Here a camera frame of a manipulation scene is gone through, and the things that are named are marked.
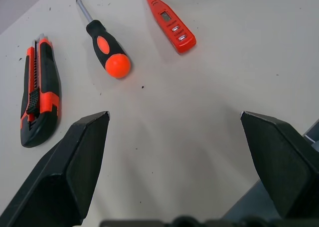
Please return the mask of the orange voltage tester pen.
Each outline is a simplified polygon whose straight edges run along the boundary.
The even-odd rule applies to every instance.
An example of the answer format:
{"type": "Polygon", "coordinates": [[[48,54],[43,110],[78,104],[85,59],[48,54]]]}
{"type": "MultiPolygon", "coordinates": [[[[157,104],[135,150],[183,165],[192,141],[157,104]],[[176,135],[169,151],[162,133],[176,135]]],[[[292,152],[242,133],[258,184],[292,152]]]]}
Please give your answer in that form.
{"type": "Polygon", "coordinates": [[[170,6],[161,0],[147,0],[147,3],[155,21],[179,54],[189,51],[196,45],[194,34],[170,6]]]}

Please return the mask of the orange black utility knife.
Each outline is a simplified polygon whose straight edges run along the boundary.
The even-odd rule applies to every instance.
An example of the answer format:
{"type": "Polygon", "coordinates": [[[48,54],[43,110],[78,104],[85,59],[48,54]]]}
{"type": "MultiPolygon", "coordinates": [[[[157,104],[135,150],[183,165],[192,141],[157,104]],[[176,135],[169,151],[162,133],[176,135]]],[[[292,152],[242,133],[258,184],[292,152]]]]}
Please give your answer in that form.
{"type": "Polygon", "coordinates": [[[54,133],[60,113],[60,78],[52,43],[44,34],[27,50],[20,115],[20,141],[33,148],[54,133]]]}

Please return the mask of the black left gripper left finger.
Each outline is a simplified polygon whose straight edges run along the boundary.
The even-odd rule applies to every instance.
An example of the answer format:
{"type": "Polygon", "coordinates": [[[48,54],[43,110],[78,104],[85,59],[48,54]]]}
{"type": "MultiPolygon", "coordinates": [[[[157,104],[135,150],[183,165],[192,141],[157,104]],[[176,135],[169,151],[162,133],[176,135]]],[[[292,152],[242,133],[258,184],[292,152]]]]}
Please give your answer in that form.
{"type": "Polygon", "coordinates": [[[100,174],[110,114],[73,123],[36,164],[0,216],[0,227],[80,226],[100,174]]]}

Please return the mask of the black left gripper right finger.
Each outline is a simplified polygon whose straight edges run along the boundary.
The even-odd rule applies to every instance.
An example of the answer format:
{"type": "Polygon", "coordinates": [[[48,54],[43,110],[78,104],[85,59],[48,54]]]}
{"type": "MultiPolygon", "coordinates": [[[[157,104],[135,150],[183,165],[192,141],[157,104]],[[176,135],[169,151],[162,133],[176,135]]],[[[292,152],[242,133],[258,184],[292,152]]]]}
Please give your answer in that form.
{"type": "Polygon", "coordinates": [[[319,218],[319,152],[287,122],[242,112],[260,180],[284,218],[319,218]]]}

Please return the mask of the black orange handled screwdriver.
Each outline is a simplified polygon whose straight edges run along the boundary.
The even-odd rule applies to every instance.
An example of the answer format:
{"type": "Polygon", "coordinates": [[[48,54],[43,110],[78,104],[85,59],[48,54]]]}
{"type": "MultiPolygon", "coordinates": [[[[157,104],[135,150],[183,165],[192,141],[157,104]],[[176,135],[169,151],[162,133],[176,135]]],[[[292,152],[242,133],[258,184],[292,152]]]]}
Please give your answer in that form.
{"type": "Polygon", "coordinates": [[[76,3],[88,20],[86,31],[92,38],[95,54],[103,68],[116,79],[126,77],[131,71],[131,62],[124,49],[99,20],[91,17],[82,0],[76,0],[76,3]]]}

